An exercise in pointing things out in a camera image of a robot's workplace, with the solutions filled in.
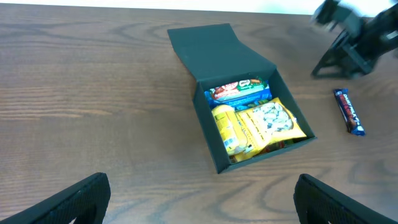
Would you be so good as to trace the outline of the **dark green gift box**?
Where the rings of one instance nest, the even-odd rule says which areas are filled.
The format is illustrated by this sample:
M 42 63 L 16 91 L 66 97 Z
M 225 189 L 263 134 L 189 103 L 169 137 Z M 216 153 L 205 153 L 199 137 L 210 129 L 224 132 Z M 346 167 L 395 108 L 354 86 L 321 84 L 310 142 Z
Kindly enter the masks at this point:
M 316 139 L 276 65 L 240 42 L 229 24 L 169 29 L 167 32 L 175 53 L 195 77 L 193 105 L 217 173 L 289 152 Z M 272 96 L 278 97 L 293 113 L 306 136 L 283 149 L 232 163 L 221 141 L 205 91 L 249 78 L 269 82 Z

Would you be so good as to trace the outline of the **purple Dairy Milk bar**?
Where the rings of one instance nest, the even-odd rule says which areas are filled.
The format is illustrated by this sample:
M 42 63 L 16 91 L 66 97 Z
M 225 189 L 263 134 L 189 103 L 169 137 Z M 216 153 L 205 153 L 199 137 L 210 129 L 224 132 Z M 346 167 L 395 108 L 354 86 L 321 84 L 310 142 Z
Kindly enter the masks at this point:
M 345 120 L 347 130 L 356 136 L 365 136 L 365 130 L 348 96 L 346 88 L 334 89 L 333 94 Z

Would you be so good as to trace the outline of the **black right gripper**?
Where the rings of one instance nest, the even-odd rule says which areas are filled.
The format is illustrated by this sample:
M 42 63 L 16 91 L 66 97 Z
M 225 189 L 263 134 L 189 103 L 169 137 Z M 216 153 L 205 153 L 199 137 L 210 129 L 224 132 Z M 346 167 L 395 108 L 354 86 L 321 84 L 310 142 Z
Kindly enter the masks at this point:
M 333 41 L 312 71 L 314 78 L 358 78 L 371 73 L 382 55 L 397 48 L 397 5 L 380 12 L 375 18 L 357 15 L 326 0 L 314 12 L 312 20 L 341 33 Z

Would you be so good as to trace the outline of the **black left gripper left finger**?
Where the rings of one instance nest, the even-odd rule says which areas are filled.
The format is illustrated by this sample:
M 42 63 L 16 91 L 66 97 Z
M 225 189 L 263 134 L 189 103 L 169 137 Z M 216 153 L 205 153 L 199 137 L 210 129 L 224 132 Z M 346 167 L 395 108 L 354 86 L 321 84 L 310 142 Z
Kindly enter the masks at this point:
M 102 224 L 111 197 L 109 180 L 97 172 L 40 203 L 1 221 L 1 224 Z

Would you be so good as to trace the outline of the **blue Oreo cookie pack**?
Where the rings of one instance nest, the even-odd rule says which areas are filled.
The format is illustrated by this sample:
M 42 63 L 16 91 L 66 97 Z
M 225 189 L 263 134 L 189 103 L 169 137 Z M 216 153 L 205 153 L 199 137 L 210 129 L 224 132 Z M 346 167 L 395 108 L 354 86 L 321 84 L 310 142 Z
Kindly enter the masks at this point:
M 220 100 L 214 100 L 211 97 L 210 91 L 205 91 L 205 98 L 211 109 L 219 105 L 228 105 L 233 107 L 236 111 L 241 111 L 267 103 L 272 99 L 272 94 L 270 89 L 268 88 L 256 93 L 251 93 L 246 96 L 240 96 L 230 100 L 220 101 Z

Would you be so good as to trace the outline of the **yellow Hacks candy bag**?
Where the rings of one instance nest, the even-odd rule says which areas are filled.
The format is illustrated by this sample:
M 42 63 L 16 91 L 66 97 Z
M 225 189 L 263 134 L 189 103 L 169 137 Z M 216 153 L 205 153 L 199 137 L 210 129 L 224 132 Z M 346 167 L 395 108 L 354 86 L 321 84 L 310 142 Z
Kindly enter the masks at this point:
M 234 156 L 238 162 L 256 156 L 271 144 L 306 136 L 279 98 L 239 111 L 236 117 L 248 139 L 245 150 Z

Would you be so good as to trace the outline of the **red green chocolate bar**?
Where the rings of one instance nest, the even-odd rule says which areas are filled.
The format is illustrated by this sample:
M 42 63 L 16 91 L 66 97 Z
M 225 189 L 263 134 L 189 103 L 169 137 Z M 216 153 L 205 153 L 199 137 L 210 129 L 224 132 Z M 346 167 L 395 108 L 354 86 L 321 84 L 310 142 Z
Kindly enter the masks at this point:
M 241 80 L 211 88 L 205 95 L 211 100 L 228 101 L 256 93 L 265 94 L 268 98 L 271 94 L 268 83 L 260 78 Z

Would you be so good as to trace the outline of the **yellow Mentos gum bottle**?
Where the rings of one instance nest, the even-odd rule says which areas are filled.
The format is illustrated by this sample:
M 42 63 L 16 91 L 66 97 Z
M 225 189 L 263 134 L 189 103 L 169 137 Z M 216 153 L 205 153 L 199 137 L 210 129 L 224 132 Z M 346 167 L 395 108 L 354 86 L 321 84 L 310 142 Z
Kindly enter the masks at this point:
M 233 107 L 219 105 L 212 109 L 216 126 L 229 156 L 243 152 L 248 145 L 248 139 L 240 125 Z

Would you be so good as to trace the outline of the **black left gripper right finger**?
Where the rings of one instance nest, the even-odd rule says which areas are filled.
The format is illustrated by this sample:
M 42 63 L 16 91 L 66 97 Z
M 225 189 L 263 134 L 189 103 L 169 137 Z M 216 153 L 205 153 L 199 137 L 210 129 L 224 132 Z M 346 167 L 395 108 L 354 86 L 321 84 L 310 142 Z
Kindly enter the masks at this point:
M 301 224 L 397 224 L 308 174 L 298 178 L 294 204 Z

